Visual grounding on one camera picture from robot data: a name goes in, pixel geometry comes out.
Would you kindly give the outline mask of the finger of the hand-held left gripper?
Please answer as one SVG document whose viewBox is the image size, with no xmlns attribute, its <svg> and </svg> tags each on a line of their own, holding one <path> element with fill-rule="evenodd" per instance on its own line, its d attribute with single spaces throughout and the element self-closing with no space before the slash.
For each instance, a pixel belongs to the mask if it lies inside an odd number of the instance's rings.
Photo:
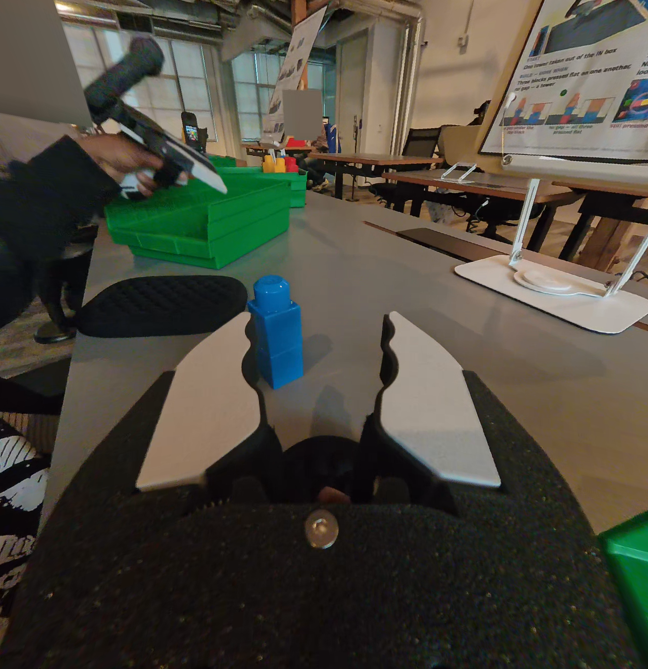
<svg viewBox="0 0 648 669">
<path fill-rule="evenodd" d="M 200 180 L 219 193 L 226 194 L 228 188 L 210 160 L 199 151 L 172 137 L 167 132 L 159 133 L 162 166 L 159 170 L 159 187 L 174 185 L 185 173 Z"/>
</svg>

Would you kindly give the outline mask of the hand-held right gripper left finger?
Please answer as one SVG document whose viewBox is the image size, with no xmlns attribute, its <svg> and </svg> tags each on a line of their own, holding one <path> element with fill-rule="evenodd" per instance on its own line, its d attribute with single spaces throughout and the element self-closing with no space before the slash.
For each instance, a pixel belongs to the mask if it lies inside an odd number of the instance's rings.
<svg viewBox="0 0 648 669">
<path fill-rule="evenodd" d="M 136 479 L 141 492 L 193 484 L 226 492 L 244 476 L 270 489 L 277 437 L 243 371 L 250 319 L 235 316 L 176 366 Z"/>
</svg>

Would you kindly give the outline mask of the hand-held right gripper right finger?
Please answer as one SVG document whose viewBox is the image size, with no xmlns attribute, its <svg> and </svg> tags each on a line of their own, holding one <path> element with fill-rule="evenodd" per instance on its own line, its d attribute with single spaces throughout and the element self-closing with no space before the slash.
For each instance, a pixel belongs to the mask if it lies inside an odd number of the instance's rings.
<svg viewBox="0 0 648 669">
<path fill-rule="evenodd" d="M 440 480 L 499 488 L 477 409 L 457 360 L 398 312 L 384 316 L 381 390 L 375 402 L 380 435 Z"/>
</svg>

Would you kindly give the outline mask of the green plastic bin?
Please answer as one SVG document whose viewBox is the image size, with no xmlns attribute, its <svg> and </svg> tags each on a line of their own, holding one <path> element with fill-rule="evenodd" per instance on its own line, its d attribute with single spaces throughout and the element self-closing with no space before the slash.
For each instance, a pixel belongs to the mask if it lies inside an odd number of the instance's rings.
<svg viewBox="0 0 648 669">
<path fill-rule="evenodd" d="M 288 229 L 288 184 L 238 177 L 225 182 L 226 194 L 192 179 L 143 201 L 119 197 L 104 210 L 112 240 L 209 258 L 218 245 L 246 241 L 260 246 Z"/>
<path fill-rule="evenodd" d="M 290 187 L 290 208 L 304 208 L 306 205 L 306 174 L 299 172 L 263 172 L 261 167 L 238 166 L 230 156 L 211 155 L 207 157 L 224 180 L 227 178 L 254 178 L 267 183 L 286 183 Z"/>
<path fill-rule="evenodd" d="M 648 668 L 648 510 L 598 536 L 624 617 Z"/>
<path fill-rule="evenodd" d="M 213 254 L 209 258 L 195 257 L 192 254 L 176 254 L 174 252 L 160 252 L 143 249 L 135 246 L 127 248 L 136 257 L 144 257 L 163 262 L 176 263 L 178 265 L 202 267 L 211 270 L 221 270 L 228 265 L 240 261 L 243 258 L 275 257 L 283 259 L 288 254 L 288 245 L 284 245 L 282 236 L 270 239 L 265 244 L 254 246 L 250 242 L 242 241 L 239 244 L 222 244 L 213 248 Z"/>
</svg>

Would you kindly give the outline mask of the blue mega block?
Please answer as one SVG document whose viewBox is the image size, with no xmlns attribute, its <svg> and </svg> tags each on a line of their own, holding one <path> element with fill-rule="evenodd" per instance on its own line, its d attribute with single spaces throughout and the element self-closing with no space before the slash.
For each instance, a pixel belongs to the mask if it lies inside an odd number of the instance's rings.
<svg viewBox="0 0 648 669">
<path fill-rule="evenodd" d="M 253 285 L 253 298 L 247 302 L 247 309 L 253 316 L 259 349 L 268 356 L 302 349 L 301 307 L 292 299 L 285 278 L 275 274 L 259 278 Z"/>
<path fill-rule="evenodd" d="M 259 348 L 256 351 L 256 363 L 261 377 L 269 386 L 272 389 L 281 388 L 303 376 L 303 346 L 297 345 L 274 355 Z"/>
</svg>

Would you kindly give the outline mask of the person's left forearm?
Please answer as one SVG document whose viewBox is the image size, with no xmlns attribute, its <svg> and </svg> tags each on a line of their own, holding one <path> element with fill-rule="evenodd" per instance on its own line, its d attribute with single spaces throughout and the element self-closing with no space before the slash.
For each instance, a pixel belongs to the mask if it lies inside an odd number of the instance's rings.
<svg viewBox="0 0 648 669">
<path fill-rule="evenodd" d="M 119 191 L 67 135 L 27 162 L 9 163 L 0 177 L 0 330 L 33 301 L 37 270 Z"/>
</svg>

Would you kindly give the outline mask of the person's left hand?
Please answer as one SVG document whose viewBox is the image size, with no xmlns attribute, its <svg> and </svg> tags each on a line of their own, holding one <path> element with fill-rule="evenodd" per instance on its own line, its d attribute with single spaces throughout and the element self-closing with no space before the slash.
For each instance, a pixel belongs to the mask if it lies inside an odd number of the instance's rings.
<svg viewBox="0 0 648 669">
<path fill-rule="evenodd" d="M 148 171 L 158 172 L 163 160 L 123 134 L 100 134 L 75 139 L 103 172 L 121 184 L 127 175 L 135 175 L 137 191 L 151 197 L 163 187 Z"/>
</svg>

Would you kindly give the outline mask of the black device with screen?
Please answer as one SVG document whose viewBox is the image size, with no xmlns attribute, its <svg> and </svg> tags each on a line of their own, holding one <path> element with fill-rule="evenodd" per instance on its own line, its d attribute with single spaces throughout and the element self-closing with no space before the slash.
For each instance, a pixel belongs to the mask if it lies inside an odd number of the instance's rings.
<svg viewBox="0 0 648 669">
<path fill-rule="evenodd" d="M 183 126 L 183 139 L 186 146 L 203 155 L 206 154 L 208 139 L 207 128 L 199 126 L 196 115 L 186 111 L 181 113 L 181 122 Z"/>
</svg>

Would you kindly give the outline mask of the instruction poster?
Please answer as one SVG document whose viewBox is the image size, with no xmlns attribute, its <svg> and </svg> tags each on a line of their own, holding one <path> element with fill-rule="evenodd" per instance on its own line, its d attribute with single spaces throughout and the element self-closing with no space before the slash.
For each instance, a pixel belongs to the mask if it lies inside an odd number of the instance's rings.
<svg viewBox="0 0 648 669">
<path fill-rule="evenodd" d="M 322 126 L 322 97 L 318 90 L 299 90 L 312 46 L 326 9 L 321 7 L 295 26 L 262 121 L 260 144 L 268 148 L 286 145 L 289 137 L 315 140 Z"/>
<path fill-rule="evenodd" d="M 648 163 L 648 1 L 541 1 L 480 152 Z"/>
</svg>

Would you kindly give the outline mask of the white stand base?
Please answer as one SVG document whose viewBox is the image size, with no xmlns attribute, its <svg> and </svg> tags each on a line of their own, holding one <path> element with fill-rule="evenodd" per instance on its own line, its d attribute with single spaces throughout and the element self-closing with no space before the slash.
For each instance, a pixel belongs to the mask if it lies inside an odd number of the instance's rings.
<svg viewBox="0 0 648 669">
<path fill-rule="evenodd" d="M 648 248 L 648 233 L 621 276 L 606 283 L 525 259 L 523 238 L 541 178 L 588 179 L 604 185 L 647 189 L 648 163 L 573 161 L 551 156 L 506 154 L 501 158 L 501 166 L 504 171 L 530 177 L 511 252 L 461 264 L 454 268 L 454 273 L 591 332 L 618 334 L 646 317 L 648 299 L 627 292 L 623 287 Z"/>
</svg>

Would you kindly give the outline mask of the wooden top desk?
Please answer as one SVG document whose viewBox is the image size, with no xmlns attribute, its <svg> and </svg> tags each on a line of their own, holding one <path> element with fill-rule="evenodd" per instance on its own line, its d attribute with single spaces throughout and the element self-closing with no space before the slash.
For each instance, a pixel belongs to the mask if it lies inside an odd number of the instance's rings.
<svg viewBox="0 0 648 669">
<path fill-rule="evenodd" d="M 324 163 L 325 171 L 335 177 L 335 198 L 343 199 L 344 175 L 352 177 L 382 178 L 389 172 L 388 179 L 395 180 L 394 173 L 429 169 L 441 165 L 444 159 L 440 156 L 403 156 L 379 154 L 317 154 L 316 160 Z"/>
<path fill-rule="evenodd" d="M 633 225 L 648 226 L 648 208 L 635 203 L 648 199 L 648 191 L 621 186 L 583 185 L 554 181 L 584 197 L 579 219 L 568 236 L 559 259 L 602 272 L 610 271 L 630 238 Z"/>
<path fill-rule="evenodd" d="M 398 201 L 411 202 L 410 215 L 419 218 L 421 207 L 426 201 L 433 201 L 432 192 L 445 189 L 457 193 L 472 193 L 486 197 L 497 197 L 512 201 L 523 201 L 529 191 L 530 180 L 524 177 L 493 175 L 486 172 L 471 172 L 467 177 L 443 179 L 444 170 L 421 170 L 384 172 L 382 177 L 399 184 Z M 571 205 L 584 196 L 570 187 L 560 187 L 547 180 L 540 180 L 534 204 L 543 204 L 555 210 Z"/>
</svg>

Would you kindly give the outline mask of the black mesh office chair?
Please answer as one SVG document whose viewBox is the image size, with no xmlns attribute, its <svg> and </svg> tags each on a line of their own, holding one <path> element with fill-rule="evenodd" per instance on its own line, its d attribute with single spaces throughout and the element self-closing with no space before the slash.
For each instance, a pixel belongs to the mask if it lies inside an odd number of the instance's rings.
<svg viewBox="0 0 648 669">
<path fill-rule="evenodd" d="M 431 129 L 409 129 L 402 156 L 432 158 L 436 155 L 442 127 Z"/>
</svg>

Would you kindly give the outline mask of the small white stand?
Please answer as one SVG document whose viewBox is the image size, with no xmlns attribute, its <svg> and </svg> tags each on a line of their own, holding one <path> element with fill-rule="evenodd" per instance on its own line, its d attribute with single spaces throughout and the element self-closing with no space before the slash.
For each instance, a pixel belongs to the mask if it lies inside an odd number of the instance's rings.
<svg viewBox="0 0 648 669">
<path fill-rule="evenodd" d="M 471 185 L 476 182 L 472 175 L 481 172 L 477 163 L 457 162 L 444 170 L 438 178 L 454 185 Z"/>
</svg>

